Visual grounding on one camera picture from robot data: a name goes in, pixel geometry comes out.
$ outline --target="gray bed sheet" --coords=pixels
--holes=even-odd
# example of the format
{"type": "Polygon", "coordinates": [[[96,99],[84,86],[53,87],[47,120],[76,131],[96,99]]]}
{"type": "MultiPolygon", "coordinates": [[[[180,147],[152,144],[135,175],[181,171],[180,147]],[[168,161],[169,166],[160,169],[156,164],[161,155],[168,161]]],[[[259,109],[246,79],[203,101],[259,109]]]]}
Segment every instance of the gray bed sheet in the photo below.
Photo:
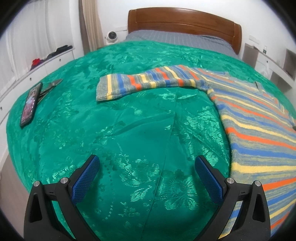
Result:
{"type": "Polygon", "coordinates": [[[127,35],[125,41],[152,40],[156,42],[185,45],[219,52],[239,59],[231,45],[225,40],[207,35],[194,35],[156,30],[137,30],[127,35]]]}

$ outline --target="floor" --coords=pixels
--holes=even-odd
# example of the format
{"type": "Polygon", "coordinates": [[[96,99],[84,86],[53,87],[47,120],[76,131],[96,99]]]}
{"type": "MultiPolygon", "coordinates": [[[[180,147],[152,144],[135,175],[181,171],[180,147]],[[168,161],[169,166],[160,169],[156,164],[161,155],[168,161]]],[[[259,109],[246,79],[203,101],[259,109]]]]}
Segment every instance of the floor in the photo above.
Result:
{"type": "Polygon", "coordinates": [[[0,208],[22,237],[28,198],[29,193],[21,183],[11,158],[8,156],[1,171],[0,208]]]}

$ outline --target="red cloth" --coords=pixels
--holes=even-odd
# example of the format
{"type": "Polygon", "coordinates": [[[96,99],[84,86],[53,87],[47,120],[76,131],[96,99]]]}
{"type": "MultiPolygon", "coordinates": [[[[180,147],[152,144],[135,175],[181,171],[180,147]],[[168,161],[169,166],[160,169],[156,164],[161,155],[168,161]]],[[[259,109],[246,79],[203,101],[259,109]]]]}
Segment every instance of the red cloth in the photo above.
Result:
{"type": "Polygon", "coordinates": [[[41,59],[39,59],[39,58],[34,59],[32,62],[32,66],[38,65],[40,62],[41,62],[41,59]]]}

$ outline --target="electrical outlet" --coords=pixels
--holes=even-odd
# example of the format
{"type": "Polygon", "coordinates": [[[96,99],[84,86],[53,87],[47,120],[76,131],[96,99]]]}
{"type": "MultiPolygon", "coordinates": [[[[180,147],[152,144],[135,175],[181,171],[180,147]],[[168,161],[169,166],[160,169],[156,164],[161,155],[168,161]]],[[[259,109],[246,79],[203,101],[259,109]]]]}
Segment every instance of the electrical outlet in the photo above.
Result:
{"type": "Polygon", "coordinates": [[[252,35],[249,36],[249,40],[251,40],[251,41],[253,41],[253,42],[257,43],[257,44],[260,44],[260,40],[259,40],[259,39],[256,39],[256,38],[255,38],[254,36],[252,36],[252,35]]]}

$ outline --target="black cloth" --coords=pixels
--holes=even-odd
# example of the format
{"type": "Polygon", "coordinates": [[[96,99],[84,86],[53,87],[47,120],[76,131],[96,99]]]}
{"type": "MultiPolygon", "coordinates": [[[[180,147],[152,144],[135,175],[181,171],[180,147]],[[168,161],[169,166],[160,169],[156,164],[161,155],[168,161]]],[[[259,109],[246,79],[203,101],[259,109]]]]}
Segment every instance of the black cloth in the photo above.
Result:
{"type": "Polygon", "coordinates": [[[65,52],[65,51],[69,50],[69,49],[72,49],[72,48],[73,48],[72,45],[70,45],[70,46],[68,46],[68,45],[64,45],[64,46],[62,46],[62,47],[59,47],[59,48],[57,48],[57,50],[56,50],[55,52],[50,53],[50,54],[47,56],[47,58],[45,59],[45,61],[46,61],[46,60],[49,60],[49,59],[51,59],[51,58],[53,58],[53,57],[55,57],[55,56],[57,56],[57,55],[59,55],[59,54],[61,54],[61,53],[63,53],[63,52],[65,52]]]}

